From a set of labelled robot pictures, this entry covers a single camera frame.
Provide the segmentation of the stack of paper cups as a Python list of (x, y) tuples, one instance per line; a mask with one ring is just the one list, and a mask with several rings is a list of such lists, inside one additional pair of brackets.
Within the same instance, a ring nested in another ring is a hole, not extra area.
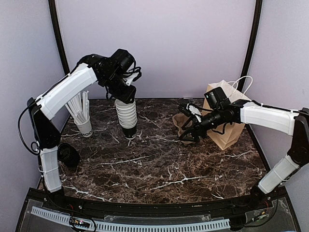
[(132, 140), (136, 137), (137, 132), (137, 109), (136, 102), (126, 104), (118, 99), (115, 100), (115, 107), (119, 124), (125, 137)]

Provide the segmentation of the stack of black lids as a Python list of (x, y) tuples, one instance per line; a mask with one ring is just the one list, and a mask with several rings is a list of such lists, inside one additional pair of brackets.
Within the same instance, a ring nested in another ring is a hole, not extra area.
[(77, 167), (80, 162), (80, 155), (77, 150), (68, 143), (60, 144), (57, 150), (57, 159), (67, 167)]

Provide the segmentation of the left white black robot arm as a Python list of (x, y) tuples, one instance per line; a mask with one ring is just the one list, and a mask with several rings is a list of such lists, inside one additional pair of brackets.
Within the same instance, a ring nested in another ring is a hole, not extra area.
[(136, 87), (132, 82), (141, 77), (141, 67), (134, 57), (124, 49), (118, 49), (111, 57), (90, 54), (82, 57), (75, 68), (60, 81), (37, 98), (27, 101), (25, 112), (29, 113), (37, 149), (28, 148), (40, 157), (41, 173), (47, 191), (52, 193), (49, 203), (58, 211), (68, 207), (68, 199), (59, 190), (62, 184), (58, 171), (58, 147), (60, 131), (52, 123), (59, 110), (82, 90), (98, 83), (123, 103), (135, 100)]

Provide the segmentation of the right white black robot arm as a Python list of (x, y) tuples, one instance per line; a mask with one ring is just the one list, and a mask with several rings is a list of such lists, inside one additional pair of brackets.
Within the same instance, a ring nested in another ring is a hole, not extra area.
[(282, 158), (259, 182), (251, 189), (246, 205), (256, 210), (265, 202), (265, 195), (272, 192), (280, 183), (286, 181), (301, 167), (309, 162), (309, 110), (282, 110), (254, 101), (237, 100), (224, 107), (215, 107), (202, 116), (200, 108), (194, 104), (180, 105), (180, 110), (188, 116), (182, 126), (181, 141), (199, 142), (206, 132), (220, 125), (238, 123), (253, 124), (283, 132), (292, 136), (291, 147)]

